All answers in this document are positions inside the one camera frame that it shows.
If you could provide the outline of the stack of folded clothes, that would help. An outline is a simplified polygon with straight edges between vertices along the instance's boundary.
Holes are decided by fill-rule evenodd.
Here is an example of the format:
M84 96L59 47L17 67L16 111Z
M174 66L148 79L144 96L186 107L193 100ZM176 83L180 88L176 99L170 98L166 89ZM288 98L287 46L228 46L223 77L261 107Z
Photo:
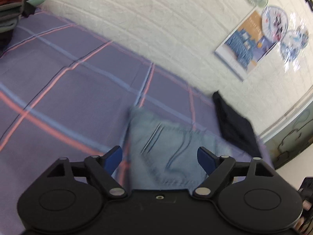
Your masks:
M1 0L1 52L11 42L13 32L21 17L34 15L45 0Z

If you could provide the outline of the purple plaid bed sheet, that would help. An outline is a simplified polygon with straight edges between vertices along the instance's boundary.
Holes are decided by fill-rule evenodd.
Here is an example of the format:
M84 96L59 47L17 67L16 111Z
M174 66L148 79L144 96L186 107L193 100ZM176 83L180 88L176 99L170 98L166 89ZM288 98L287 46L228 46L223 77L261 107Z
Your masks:
M1 57L1 234L23 231L17 200L58 158L124 151L132 107L222 138L183 79L67 19L21 19Z

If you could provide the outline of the pale blue floral fan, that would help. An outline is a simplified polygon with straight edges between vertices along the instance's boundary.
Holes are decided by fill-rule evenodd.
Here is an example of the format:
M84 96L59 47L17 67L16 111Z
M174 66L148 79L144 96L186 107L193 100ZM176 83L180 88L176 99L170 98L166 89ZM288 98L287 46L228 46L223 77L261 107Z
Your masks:
M295 61L308 42L309 31L306 26L300 25L296 30L287 31L280 42L280 53L284 63Z

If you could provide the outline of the bedding advertisement poster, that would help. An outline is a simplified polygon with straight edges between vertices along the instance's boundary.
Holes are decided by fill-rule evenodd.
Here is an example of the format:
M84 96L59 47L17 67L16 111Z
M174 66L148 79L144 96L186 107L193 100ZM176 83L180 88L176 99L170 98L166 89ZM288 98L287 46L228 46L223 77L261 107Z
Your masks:
M215 54L244 81L275 45L263 35L261 13L252 10L219 45Z

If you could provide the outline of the folded black garment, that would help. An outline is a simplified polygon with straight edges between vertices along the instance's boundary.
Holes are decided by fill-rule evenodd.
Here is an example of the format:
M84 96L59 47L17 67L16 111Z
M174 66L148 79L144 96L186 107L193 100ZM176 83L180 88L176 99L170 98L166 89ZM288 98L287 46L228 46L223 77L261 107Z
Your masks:
M212 99L222 137L251 157L261 158L251 123L228 105L218 91L213 93Z

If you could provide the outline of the white floral paper fan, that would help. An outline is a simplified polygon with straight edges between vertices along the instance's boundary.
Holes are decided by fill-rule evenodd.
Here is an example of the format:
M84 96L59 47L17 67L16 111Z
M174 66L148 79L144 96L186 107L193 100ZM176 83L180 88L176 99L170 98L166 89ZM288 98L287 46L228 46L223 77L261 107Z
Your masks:
M267 6L262 12L262 32L270 42L281 41L289 26L288 16L280 7Z

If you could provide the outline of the light blue denim jeans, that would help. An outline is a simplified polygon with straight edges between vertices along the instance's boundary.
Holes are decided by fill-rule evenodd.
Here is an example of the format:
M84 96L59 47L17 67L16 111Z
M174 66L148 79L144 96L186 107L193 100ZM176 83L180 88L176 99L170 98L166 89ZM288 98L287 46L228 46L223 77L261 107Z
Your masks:
M251 156L212 133L161 119L144 108L132 107L118 181L128 189L193 191L207 174L197 160L199 147L216 156L249 162Z

